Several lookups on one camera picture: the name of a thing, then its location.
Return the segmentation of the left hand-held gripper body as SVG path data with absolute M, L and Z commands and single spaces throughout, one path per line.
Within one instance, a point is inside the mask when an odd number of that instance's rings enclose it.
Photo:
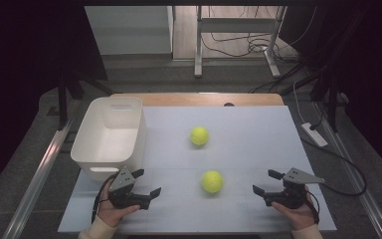
M 108 200 L 118 209 L 132 205 L 139 205 L 140 209 L 147 210 L 151 199 L 149 195 L 140 195 L 132 192 L 135 179 L 131 171 L 125 166 L 116 176 L 108 190 Z

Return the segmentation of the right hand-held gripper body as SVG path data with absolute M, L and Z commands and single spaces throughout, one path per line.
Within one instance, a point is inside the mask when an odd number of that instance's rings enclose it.
M 307 184 L 324 183 L 325 180 L 293 167 L 289 172 L 285 173 L 281 182 L 284 186 L 283 191 L 265 193 L 263 198 L 267 206 L 277 202 L 289 209 L 300 208 L 306 200 L 305 186 Z

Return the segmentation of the white plastic bin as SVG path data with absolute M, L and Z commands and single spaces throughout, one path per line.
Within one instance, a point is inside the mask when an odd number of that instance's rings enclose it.
M 93 180 L 105 180 L 125 166 L 141 168 L 146 138 L 142 100 L 93 100 L 75 138 L 71 158 Z

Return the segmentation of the yellow tennis ball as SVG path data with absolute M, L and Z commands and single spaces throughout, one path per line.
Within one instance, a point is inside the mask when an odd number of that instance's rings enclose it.
M 223 176 L 216 170 L 206 171 L 201 179 L 201 186 L 206 192 L 217 193 L 224 184 Z
M 208 138 L 209 132 L 202 126 L 196 126 L 190 132 L 190 140 L 195 145 L 204 145 Z

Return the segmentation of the person's right hand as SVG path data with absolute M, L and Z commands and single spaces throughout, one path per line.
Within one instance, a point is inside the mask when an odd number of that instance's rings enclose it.
M 293 230 L 305 229 L 315 224 L 314 215 L 309 208 L 312 204 L 312 199 L 309 194 L 305 196 L 309 204 L 304 203 L 297 209 L 289 209 L 277 202 L 272 203 L 272 207 L 289 220 Z

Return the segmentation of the person's left hand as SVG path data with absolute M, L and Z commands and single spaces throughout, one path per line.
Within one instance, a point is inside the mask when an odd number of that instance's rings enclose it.
M 107 196 L 107 191 L 104 191 L 100 196 L 97 207 L 97 217 L 109 227 L 115 228 L 123 217 L 140 209 L 139 205 L 132 205 L 123 209 L 115 208 L 107 199 Z

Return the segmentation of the white table mat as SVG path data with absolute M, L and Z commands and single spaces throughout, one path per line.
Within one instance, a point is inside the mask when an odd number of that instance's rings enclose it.
M 289 110 L 280 107 L 145 107 L 146 138 L 137 193 L 161 188 L 147 210 L 126 217 L 125 234 L 222 234 L 288 231 L 287 219 L 265 205 L 253 186 L 280 191 L 269 169 L 311 170 Z M 209 132 L 195 145 L 190 132 Z M 216 170 L 224 184 L 217 193 L 201 186 L 203 174 Z M 92 207 L 102 180 L 81 171 L 62 232 L 80 232 L 91 224 Z

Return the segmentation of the white power strip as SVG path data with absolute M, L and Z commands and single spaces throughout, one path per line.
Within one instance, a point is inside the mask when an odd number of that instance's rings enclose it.
M 309 123 L 303 123 L 301 128 L 308 135 L 308 137 L 319 147 L 324 147 L 328 145 L 328 142 L 324 139 L 324 137 L 315 129 L 315 127 Z

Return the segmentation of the black stand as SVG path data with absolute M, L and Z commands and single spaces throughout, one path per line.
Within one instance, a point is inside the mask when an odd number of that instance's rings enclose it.
M 113 91 L 99 83 L 97 80 L 77 70 L 63 71 L 58 79 L 58 97 L 59 97 L 59 127 L 62 130 L 68 124 L 68 103 L 67 93 L 70 93 L 74 100 L 81 100 L 85 94 L 80 81 L 84 81 L 96 89 L 102 91 L 108 96 Z
M 310 93 L 310 97 L 316 101 L 327 99 L 324 103 L 327 110 L 327 121 L 334 132 L 337 132 L 336 111 L 343 103 L 338 101 L 338 81 L 333 68 L 324 66 L 318 71 L 318 80 Z

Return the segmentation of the white cabinet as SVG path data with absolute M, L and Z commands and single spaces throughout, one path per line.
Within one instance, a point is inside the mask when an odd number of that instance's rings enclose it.
M 170 54 L 171 6 L 86 6 L 102 55 Z

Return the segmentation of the metal floor rail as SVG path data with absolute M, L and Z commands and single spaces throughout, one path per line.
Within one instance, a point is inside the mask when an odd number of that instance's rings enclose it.
M 320 116 L 321 125 L 323 126 L 327 137 L 330 140 L 330 144 L 336 150 L 337 154 L 346 158 L 349 162 L 352 162 L 352 157 L 347 151 L 343 141 L 341 140 L 340 135 L 337 132 L 334 132 L 332 127 L 327 122 L 324 114 L 324 110 L 320 108 L 318 103 L 313 104 L 315 109 L 317 110 L 317 114 Z M 363 183 L 361 182 L 362 175 L 360 172 L 357 172 L 353 166 L 348 165 L 346 162 L 343 163 L 345 168 L 345 172 L 352 184 L 352 186 L 356 190 L 361 190 Z M 372 223 L 372 226 L 375 232 L 378 235 L 379 239 L 382 239 L 382 210 L 379 207 L 376 200 L 373 198 L 371 192 L 366 189 L 365 192 L 359 196 L 359 200 L 366 211 L 366 214 L 369 220 Z
M 64 140 L 66 139 L 74 117 L 81 104 L 80 100 L 72 100 L 68 107 L 68 119 L 61 129 L 58 129 L 40 164 L 27 187 L 23 198 L 21 199 L 10 223 L 8 224 L 2 239 L 19 239 L 28 219 L 33 211 L 33 208 L 39 198 L 40 193 L 47 181 L 47 178 L 53 168 L 56 158 L 61 150 Z

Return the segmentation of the white metal desk frame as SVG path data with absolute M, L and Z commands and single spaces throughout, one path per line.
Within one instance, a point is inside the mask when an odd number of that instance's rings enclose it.
M 194 58 L 194 76 L 202 77 L 202 34 L 203 33 L 262 33 L 270 34 L 270 41 L 263 47 L 264 55 L 274 78 L 281 76 L 274 60 L 274 46 L 286 11 L 279 6 L 274 18 L 204 18 L 202 7 L 197 7 L 197 40 Z

